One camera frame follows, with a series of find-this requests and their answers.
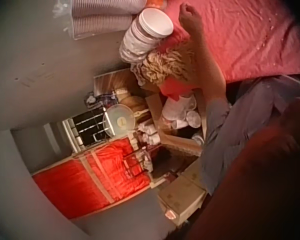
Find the shirt sleeve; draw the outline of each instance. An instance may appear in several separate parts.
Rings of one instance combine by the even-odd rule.
[[[205,147],[213,144],[230,112],[230,105],[222,98],[211,100],[206,106]]]

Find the fist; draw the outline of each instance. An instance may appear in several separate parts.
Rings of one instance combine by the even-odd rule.
[[[180,5],[179,22],[190,35],[202,34],[203,32],[201,15],[189,3]]]

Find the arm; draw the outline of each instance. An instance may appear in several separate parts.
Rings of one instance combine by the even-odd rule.
[[[180,5],[179,21],[190,34],[194,51],[195,82],[203,91],[205,104],[213,99],[226,98],[225,78],[206,44],[202,17],[197,10],[186,3]]]

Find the person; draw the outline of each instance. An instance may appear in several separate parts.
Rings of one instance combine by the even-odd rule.
[[[230,106],[201,15],[183,3],[179,22],[193,43],[195,81],[206,105],[200,161],[212,198],[193,226],[166,239],[282,237],[289,221],[278,218],[286,220],[284,212],[291,217],[300,200],[300,80],[283,75],[245,81]]]

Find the red cloth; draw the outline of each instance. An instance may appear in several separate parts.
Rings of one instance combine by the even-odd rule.
[[[92,170],[114,199],[123,200],[149,185],[145,174],[130,177],[123,164],[125,155],[133,151],[129,140],[117,140],[95,153],[108,179],[89,151],[84,155]],[[51,203],[68,219],[84,216],[110,205],[98,189],[78,157],[33,176]]]
[[[161,51],[189,37],[178,20],[182,2],[168,1],[165,12],[175,30]],[[208,46],[228,83],[300,74],[300,26],[280,0],[187,2],[201,13]]]

